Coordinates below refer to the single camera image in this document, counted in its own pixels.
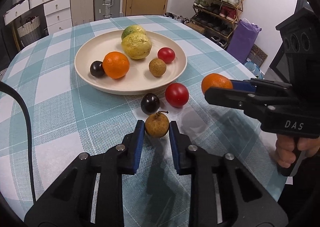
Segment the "right hand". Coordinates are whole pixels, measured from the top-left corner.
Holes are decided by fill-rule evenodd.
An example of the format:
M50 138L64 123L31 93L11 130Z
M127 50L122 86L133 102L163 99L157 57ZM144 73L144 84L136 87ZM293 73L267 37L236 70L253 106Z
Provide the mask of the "right hand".
M319 151L320 140L300 138L295 144L293 137L277 134L276 161L282 168L289 168L296 161L295 147L299 151L305 151L306 157L312 157Z

